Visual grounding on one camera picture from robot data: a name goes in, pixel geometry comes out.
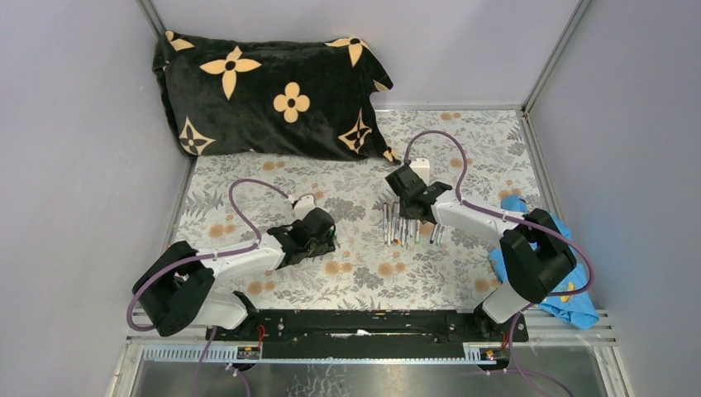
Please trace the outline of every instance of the table surface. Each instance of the table surface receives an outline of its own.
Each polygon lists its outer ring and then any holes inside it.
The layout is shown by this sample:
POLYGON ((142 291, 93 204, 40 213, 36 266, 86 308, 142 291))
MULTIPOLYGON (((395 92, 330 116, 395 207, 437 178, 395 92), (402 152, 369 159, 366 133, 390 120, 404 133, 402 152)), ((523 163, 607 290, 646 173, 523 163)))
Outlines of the table surface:
MULTIPOLYGON (((521 194, 529 208, 541 206, 515 111, 378 112, 379 129, 400 152, 425 130, 455 136, 468 156, 463 195, 492 205, 521 194)), ((455 185, 460 153, 442 136, 425 136, 413 157, 431 162, 431 181, 455 185)), ((448 229, 442 246, 428 243, 432 225, 421 228, 422 242, 386 246, 382 203, 396 199, 384 177, 396 168, 384 159, 359 162, 310 160, 287 155, 242 153, 198 158, 184 200, 175 241, 195 248, 231 245, 255 238, 228 202, 229 185, 255 178, 289 194, 312 193, 317 206, 336 220, 340 247, 323 258, 281 270, 232 280, 218 292, 240 290, 259 309, 472 309, 499 282, 485 242, 448 229)), ((289 202, 256 184, 242 184, 236 203, 261 230, 293 221, 289 202)))

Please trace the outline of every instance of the black pillow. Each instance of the black pillow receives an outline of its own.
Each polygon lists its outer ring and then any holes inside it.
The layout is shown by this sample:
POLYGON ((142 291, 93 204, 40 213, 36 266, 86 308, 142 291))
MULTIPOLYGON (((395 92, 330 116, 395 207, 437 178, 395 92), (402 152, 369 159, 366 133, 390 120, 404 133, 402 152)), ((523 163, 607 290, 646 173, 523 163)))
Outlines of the black pillow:
POLYGON ((167 31, 153 71, 170 129, 188 155, 398 162, 370 103, 392 80, 358 38, 245 43, 167 31))

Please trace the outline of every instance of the red wire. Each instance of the red wire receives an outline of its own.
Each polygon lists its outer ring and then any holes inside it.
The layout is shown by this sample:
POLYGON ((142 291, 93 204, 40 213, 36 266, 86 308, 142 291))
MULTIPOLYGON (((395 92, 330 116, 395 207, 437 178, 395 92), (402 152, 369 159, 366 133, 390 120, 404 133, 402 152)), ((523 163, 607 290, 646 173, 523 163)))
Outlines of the red wire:
POLYGON ((260 354, 260 344, 263 342, 263 338, 265 337, 265 326, 261 324, 257 327, 257 329, 258 329, 258 354, 260 354))
POLYGON ((506 348, 507 343, 508 343, 508 332, 505 332, 503 334, 502 349, 501 350, 506 348))

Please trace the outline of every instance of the black mounting plate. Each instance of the black mounting plate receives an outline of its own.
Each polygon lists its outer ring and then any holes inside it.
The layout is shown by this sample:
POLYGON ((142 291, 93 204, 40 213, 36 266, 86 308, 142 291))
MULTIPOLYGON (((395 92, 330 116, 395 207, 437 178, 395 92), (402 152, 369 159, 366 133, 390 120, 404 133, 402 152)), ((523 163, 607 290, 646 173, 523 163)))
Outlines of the black mounting plate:
MULTIPOLYGON (((263 309, 251 310, 234 330, 220 329, 214 340, 257 343, 262 325, 264 359, 462 358, 463 342, 500 344, 511 320, 487 334, 478 324, 477 314, 455 310, 263 309), (357 337, 359 330, 369 335, 357 337)), ((513 340, 528 341, 523 316, 513 340)))

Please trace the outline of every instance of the floral pillow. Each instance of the floral pillow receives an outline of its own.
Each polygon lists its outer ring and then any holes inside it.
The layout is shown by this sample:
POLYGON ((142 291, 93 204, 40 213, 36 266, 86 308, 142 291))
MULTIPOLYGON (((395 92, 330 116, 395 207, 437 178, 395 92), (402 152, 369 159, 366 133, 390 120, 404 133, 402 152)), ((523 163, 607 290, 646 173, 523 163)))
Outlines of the floral pillow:
POLYGON ((398 162, 370 103, 392 80, 361 39, 245 43, 167 31, 153 70, 170 129, 188 155, 398 162))

